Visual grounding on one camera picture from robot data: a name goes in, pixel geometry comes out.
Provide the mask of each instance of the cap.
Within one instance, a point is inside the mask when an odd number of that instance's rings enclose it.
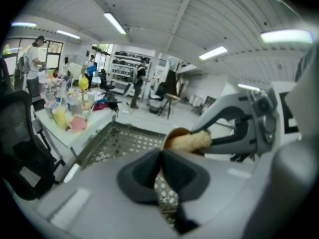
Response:
[[[38,38],[36,38],[36,41],[37,40],[42,40],[44,43],[46,43],[46,40],[44,39],[43,35],[40,35]]]

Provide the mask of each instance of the yellow balloon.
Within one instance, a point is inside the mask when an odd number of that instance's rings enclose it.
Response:
[[[87,78],[82,78],[79,82],[79,87],[81,90],[85,90],[89,87],[89,80]]]

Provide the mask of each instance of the window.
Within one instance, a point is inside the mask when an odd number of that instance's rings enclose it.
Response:
[[[4,45],[2,55],[16,54],[19,51],[20,39],[8,40]]]
[[[46,67],[47,68],[55,68],[59,67],[59,55],[51,55],[49,54],[46,58]]]
[[[5,60],[10,75],[14,74],[16,63],[22,55],[28,51],[29,47],[35,39],[9,39],[6,41],[2,58]],[[38,48],[38,55],[41,61],[46,62],[48,68],[55,68],[59,66],[62,43],[48,41],[42,47]]]
[[[95,55],[95,62],[98,64],[98,71],[109,67],[110,56],[107,53],[111,54],[114,44],[93,44],[91,54]]]
[[[50,41],[50,45],[48,48],[49,53],[61,53],[61,50],[62,50],[62,43]]]

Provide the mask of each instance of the pink sponge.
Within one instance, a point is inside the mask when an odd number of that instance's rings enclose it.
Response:
[[[85,121],[84,117],[80,117],[78,115],[75,115],[73,117],[73,120],[69,122],[70,128],[74,131],[74,132],[80,132],[84,129],[86,129],[88,122]]]

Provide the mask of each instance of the white ceiling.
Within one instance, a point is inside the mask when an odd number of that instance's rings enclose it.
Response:
[[[131,31],[119,34],[104,18],[107,11]],[[298,60],[309,48],[262,42],[264,31],[307,28],[275,0],[32,0],[18,19],[80,35],[86,43],[157,49],[187,60],[202,72],[232,73],[256,85],[293,81]],[[199,55],[221,45],[228,50],[225,56],[199,60]]]

